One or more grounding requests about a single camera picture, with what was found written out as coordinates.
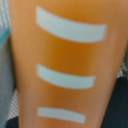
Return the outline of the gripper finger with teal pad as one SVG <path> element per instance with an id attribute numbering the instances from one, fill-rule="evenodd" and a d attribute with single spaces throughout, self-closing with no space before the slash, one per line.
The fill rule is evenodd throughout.
<path id="1" fill-rule="evenodd" d="M 10 29 L 0 30 L 0 122 L 5 122 L 14 89 Z"/>

